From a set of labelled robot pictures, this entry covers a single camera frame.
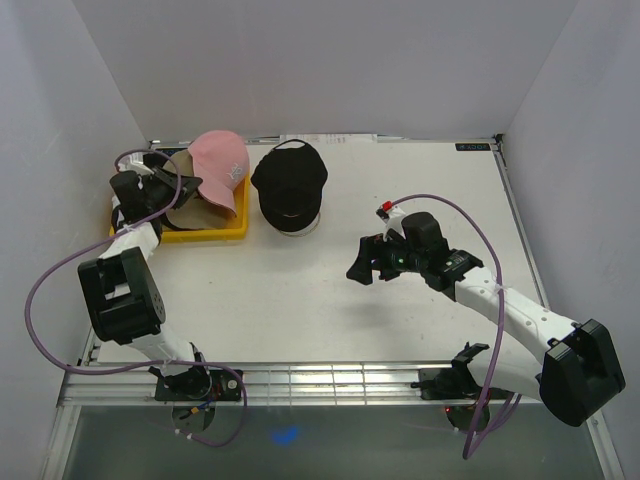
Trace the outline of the pink baseball cap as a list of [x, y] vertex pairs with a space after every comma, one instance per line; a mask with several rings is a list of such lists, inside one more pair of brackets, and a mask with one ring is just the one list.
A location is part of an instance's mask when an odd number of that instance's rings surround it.
[[201, 197], [236, 215], [235, 190], [249, 172], [249, 153], [238, 134], [226, 130], [206, 132], [187, 148]]

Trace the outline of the black cap gold logo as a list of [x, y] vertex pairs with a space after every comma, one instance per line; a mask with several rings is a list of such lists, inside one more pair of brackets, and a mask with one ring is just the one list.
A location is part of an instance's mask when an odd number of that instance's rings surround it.
[[328, 170], [308, 142], [291, 139], [273, 147], [251, 176], [266, 221], [284, 233], [309, 227], [320, 213]]

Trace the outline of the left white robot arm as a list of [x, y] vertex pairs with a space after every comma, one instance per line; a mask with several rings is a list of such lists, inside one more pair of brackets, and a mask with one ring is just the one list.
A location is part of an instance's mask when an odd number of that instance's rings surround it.
[[151, 361], [149, 371], [171, 392], [206, 397], [212, 376], [197, 347], [165, 324], [166, 309], [147, 260], [162, 239], [165, 214], [151, 215], [195, 194], [198, 177], [179, 178], [154, 167], [148, 174], [121, 171], [110, 179], [111, 228], [120, 236], [98, 258], [81, 263], [78, 276], [94, 332], [103, 342], [129, 346]]

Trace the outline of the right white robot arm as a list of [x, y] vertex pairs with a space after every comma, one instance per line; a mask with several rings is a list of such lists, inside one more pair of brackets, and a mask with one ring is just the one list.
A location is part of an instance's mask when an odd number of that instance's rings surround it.
[[432, 290], [467, 307], [504, 331], [538, 362], [540, 370], [517, 365], [493, 370], [494, 386], [541, 401], [563, 423], [577, 427], [626, 387], [609, 330], [558, 315], [518, 291], [500, 289], [482, 261], [452, 249], [428, 212], [394, 208], [382, 216], [383, 232], [365, 236], [348, 279], [362, 285], [391, 281], [403, 273], [422, 277]]

